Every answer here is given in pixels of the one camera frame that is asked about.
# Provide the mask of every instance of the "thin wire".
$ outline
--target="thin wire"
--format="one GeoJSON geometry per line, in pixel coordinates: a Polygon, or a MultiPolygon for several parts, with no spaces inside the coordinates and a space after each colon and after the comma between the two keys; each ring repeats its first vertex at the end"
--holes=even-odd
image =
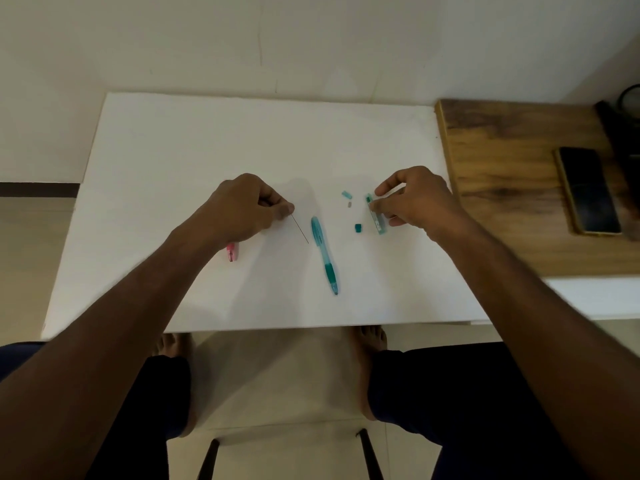
{"type": "MultiPolygon", "coordinates": [[[[291,215],[291,217],[293,218],[293,222],[296,223],[296,226],[298,226],[298,229],[300,229],[300,225],[298,224],[298,221],[296,220],[295,217],[293,217],[293,214],[291,215]]],[[[307,244],[309,243],[309,240],[307,239],[307,236],[305,235],[304,232],[302,232],[302,229],[300,229],[300,233],[302,233],[302,237],[305,238],[305,241],[307,242],[307,244]]]]}

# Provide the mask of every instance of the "white table surface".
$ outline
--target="white table surface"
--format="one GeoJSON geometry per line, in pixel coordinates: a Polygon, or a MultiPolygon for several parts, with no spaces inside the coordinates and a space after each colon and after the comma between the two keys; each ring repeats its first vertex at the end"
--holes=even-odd
{"type": "MultiPolygon", "coordinates": [[[[225,178],[250,171],[296,204],[291,219],[224,252],[168,331],[487,320],[451,260],[418,229],[379,236],[362,199],[424,164],[447,181],[432,107],[109,94],[42,331],[50,339],[148,256],[225,178]],[[354,195],[352,208],[340,195],[354,195]],[[329,290],[308,227],[337,268],[329,290]],[[362,234],[353,230],[363,224],[362,234]]],[[[640,316],[640,277],[547,282],[594,319],[640,316]]]]}

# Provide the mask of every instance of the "wooden countertop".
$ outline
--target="wooden countertop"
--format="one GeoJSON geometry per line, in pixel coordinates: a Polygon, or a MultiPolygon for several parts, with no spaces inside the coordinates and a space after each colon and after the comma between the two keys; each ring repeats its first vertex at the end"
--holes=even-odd
{"type": "Polygon", "coordinates": [[[440,100],[452,190],[465,209],[542,276],[640,274],[640,223],[590,106],[440,100]],[[592,148],[603,163],[623,234],[573,231],[553,152],[592,148]]]}

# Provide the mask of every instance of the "phone screen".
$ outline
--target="phone screen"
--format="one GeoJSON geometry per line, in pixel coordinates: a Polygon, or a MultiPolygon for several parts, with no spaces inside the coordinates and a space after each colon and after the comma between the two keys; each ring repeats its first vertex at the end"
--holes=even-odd
{"type": "Polygon", "coordinates": [[[559,157],[578,231],[619,234],[620,222],[598,154],[564,146],[559,157]]]}

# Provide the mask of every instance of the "black chair leg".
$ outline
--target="black chair leg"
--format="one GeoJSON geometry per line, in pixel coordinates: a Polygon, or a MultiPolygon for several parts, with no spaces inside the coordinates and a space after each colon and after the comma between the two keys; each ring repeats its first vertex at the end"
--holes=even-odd
{"type": "Polygon", "coordinates": [[[364,428],[359,430],[356,436],[359,436],[360,441],[362,441],[362,450],[364,451],[364,461],[367,462],[369,480],[384,480],[378,459],[376,458],[376,452],[373,451],[367,430],[364,428]]]}
{"type": "Polygon", "coordinates": [[[202,462],[200,473],[198,474],[198,480],[211,480],[213,478],[213,467],[216,466],[216,457],[218,456],[219,446],[220,442],[218,439],[213,439],[209,445],[209,450],[204,457],[204,461],[202,462]]]}

